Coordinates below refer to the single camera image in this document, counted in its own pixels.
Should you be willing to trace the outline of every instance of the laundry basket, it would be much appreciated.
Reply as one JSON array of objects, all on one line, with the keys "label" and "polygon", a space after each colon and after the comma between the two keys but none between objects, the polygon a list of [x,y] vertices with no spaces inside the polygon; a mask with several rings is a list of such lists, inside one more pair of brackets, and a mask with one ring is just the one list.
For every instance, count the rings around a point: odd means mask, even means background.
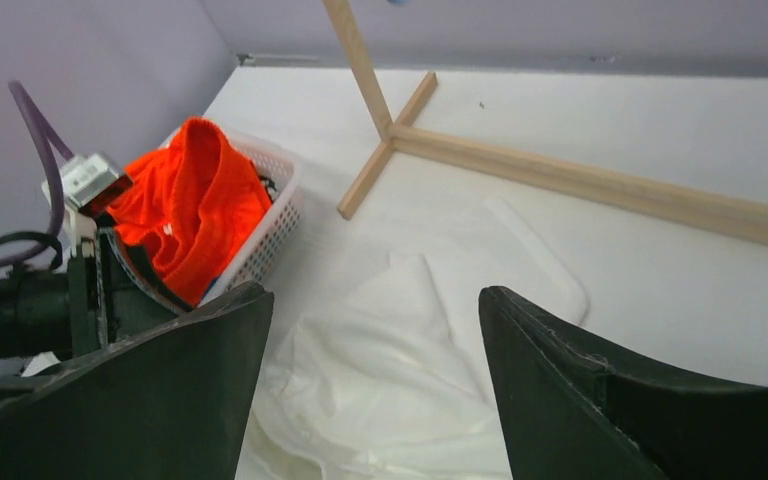
[{"label": "laundry basket", "polygon": [[260,175],[275,182],[278,198],[200,304],[213,300],[245,281],[262,283],[299,228],[302,215],[302,195],[298,188],[302,173],[300,157],[274,143],[221,124],[219,128],[234,148],[252,160]]}]

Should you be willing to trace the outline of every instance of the white towel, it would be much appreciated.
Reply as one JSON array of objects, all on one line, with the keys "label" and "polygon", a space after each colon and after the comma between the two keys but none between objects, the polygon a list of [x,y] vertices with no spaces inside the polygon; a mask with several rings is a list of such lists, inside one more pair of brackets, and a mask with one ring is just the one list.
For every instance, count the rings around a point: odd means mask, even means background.
[{"label": "white towel", "polygon": [[574,323],[585,293],[499,199],[420,237],[264,364],[246,445],[276,478],[510,478],[478,293],[506,285]]}]

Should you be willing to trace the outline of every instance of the gray wall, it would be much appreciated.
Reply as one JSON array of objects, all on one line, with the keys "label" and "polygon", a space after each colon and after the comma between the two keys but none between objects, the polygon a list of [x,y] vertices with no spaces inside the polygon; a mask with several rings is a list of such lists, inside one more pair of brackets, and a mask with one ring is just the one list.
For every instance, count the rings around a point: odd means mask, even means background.
[{"label": "gray wall", "polygon": [[201,114],[234,62],[198,0],[0,0],[0,234],[48,221],[8,80],[73,150],[124,165]]},{"label": "gray wall", "polygon": [[[204,0],[236,53],[342,60],[319,0]],[[247,8],[241,4],[248,3]],[[768,0],[353,0],[378,65],[768,75]],[[591,61],[592,56],[613,62]]]}]

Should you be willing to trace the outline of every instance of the wooden stick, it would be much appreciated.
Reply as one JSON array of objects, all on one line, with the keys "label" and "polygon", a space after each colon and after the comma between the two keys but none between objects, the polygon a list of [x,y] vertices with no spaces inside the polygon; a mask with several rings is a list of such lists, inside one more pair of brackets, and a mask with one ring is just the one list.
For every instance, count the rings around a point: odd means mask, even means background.
[{"label": "wooden stick", "polygon": [[555,177],[573,185],[581,185],[582,188],[585,186],[593,187],[604,191],[605,194],[612,194],[615,197],[610,202],[612,205],[623,206],[623,203],[630,201],[631,198],[643,198],[663,205],[665,210],[699,210],[739,222],[752,222],[768,226],[768,205],[761,203],[566,162],[511,148],[485,145],[460,137],[412,127],[394,125],[390,128],[390,134],[394,138],[427,145],[434,150],[463,154],[475,163],[489,161],[509,164],[526,172],[545,177]]},{"label": "wooden stick", "polygon": [[322,0],[322,3],[349,59],[352,73],[360,87],[366,108],[372,116],[372,122],[378,130],[378,136],[382,141],[387,141],[390,139],[387,128],[392,125],[393,120],[390,118],[390,110],[384,100],[384,94],[381,93],[381,86],[378,85],[378,78],[375,77],[375,70],[372,68],[372,60],[369,58],[363,37],[358,31],[349,2],[348,0]]},{"label": "wooden stick", "polygon": [[[481,146],[473,146],[471,149],[456,151],[451,148],[440,148],[440,146],[432,142],[423,143],[401,140],[398,138],[393,140],[393,146],[399,152],[435,160],[447,165],[494,175],[496,177],[620,207],[633,212],[768,246],[768,225],[753,222],[747,218],[736,219],[720,215],[711,209],[706,208],[708,205],[704,204],[704,201],[703,205],[701,205],[702,208],[694,208],[693,206],[688,206],[684,203],[672,202],[668,198],[659,198],[657,196],[641,194],[640,190],[637,192],[625,191],[622,189],[606,187],[598,183],[594,184],[565,178],[562,175],[556,175],[555,172],[551,170],[548,172],[541,172],[534,168],[527,168],[512,163],[508,158],[495,158],[498,156],[498,152],[486,156],[475,155],[476,152],[472,149],[484,148]],[[515,150],[513,152],[516,152],[517,156],[529,155]],[[680,191],[689,190],[668,184],[661,184],[661,186]],[[752,203],[736,199],[735,201],[739,204]],[[754,206],[768,208],[764,205],[755,204]]]},{"label": "wooden stick", "polygon": [[[413,125],[413,122],[416,121],[416,118],[422,112],[422,109],[428,103],[436,88],[437,75],[434,72],[428,72],[425,74],[422,82],[420,82],[419,87],[411,95],[408,103],[405,104],[405,107],[396,119],[396,124]],[[349,190],[343,196],[343,200],[337,206],[337,211],[340,212],[343,218],[351,220],[360,204],[366,198],[366,195],[372,189],[375,181],[378,180],[381,172],[384,171],[384,167],[387,166],[393,153],[395,153],[395,150],[391,142],[382,141],[378,144],[378,148],[375,149],[369,160],[366,161],[360,174],[355,178],[352,186],[349,187]]]}]

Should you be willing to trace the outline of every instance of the white tabletop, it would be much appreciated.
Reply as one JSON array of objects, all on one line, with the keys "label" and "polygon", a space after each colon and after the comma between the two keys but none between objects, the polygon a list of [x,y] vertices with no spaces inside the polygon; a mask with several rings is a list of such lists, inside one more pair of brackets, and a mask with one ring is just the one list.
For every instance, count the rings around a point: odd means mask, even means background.
[{"label": "white tabletop", "polygon": [[[394,117],[423,74],[379,72]],[[768,203],[768,80],[462,71],[439,79],[419,127]],[[319,241],[338,243],[333,261],[350,250],[347,232],[386,242],[389,225],[421,230],[500,194],[581,280],[585,328],[679,367],[768,384],[766,247],[403,154],[346,222],[336,204],[378,144],[348,70],[239,68],[205,115],[308,159],[309,220]],[[317,279],[311,265],[307,281]],[[305,283],[270,286],[280,303]],[[278,313],[272,346],[295,321],[295,312]]]}]

